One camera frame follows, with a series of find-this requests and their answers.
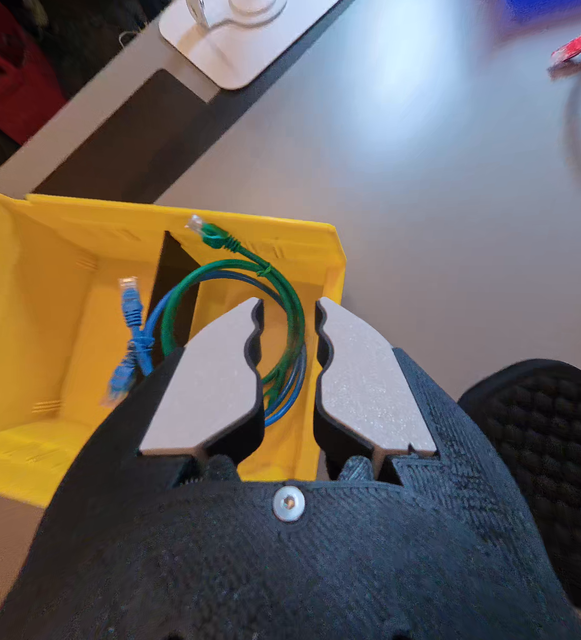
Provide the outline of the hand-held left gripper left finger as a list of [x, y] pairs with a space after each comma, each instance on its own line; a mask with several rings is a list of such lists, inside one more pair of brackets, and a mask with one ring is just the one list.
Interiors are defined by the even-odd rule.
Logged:
[[143, 436], [145, 456], [224, 455], [238, 465], [264, 439], [261, 360], [264, 302], [249, 298], [184, 347]]

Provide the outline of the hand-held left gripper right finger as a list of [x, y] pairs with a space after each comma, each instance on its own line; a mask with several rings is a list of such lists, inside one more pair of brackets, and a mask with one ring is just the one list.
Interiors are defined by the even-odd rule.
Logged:
[[315, 304], [315, 330], [321, 371], [313, 435], [329, 473], [361, 456], [379, 479], [390, 458], [438, 457], [438, 445], [390, 342], [326, 296]]

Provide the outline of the yellow plastic bin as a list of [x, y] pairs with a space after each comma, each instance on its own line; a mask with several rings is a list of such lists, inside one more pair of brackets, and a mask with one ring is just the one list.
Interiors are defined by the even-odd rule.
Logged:
[[301, 394], [242, 479], [315, 479], [315, 302], [342, 300], [345, 254], [333, 225], [154, 204], [0, 195], [0, 496], [45, 509], [91, 434], [130, 332], [119, 279], [138, 279], [147, 315], [165, 233], [199, 265], [230, 259], [186, 228], [194, 214], [271, 263], [298, 293], [308, 370]]

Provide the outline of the black bin divider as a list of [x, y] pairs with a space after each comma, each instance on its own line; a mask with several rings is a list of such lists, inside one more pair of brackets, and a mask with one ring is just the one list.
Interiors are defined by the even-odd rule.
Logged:
[[[151, 292], [148, 316], [171, 289], [199, 267], [200, 265], [182, 248], [181, 244], [166, 231]], [[199, 284], [195, 284], [187, 290], [179, 304], [174, 324], [174, 338], [177, 346], [185, 346], [190, 338], [198, 293]]]

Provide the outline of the black mesh chair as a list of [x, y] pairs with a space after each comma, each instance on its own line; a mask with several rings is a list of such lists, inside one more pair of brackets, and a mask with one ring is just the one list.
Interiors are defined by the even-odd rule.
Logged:
[[508, 467], [567, 596], [581, 609], [581, 370], [525, 360], [478, 382], [457, 403]]

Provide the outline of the white square pad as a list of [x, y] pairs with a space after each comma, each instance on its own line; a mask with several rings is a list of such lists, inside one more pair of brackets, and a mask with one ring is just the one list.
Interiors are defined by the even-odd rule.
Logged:
[[186, 1], [172, 1], [158, 21], [168, 44], [223, 90], [240, 90], [256, 79], [321, 20], [338, 1], [286, 1], [284, 11], [258, 28], [199, 26]]

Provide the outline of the red container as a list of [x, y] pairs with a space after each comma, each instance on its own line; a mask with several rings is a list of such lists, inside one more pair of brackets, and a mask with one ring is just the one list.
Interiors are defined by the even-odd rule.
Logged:
[[0, 132], [23, 145], [65, 104], [42, 50], [0, 3]]

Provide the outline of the clear glass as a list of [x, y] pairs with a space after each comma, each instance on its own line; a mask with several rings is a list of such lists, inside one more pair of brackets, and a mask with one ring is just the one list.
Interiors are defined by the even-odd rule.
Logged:
[[224, 25], [258, 28], [275, 20], [286, 1], [186, 1], [195, 22], [206, 30]]

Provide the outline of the blue plastic bin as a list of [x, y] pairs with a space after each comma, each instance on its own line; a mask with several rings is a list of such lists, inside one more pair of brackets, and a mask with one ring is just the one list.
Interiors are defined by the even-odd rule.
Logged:
[[581, 14], [581, 1], [505, 1], [505, 5], [518, 22]]

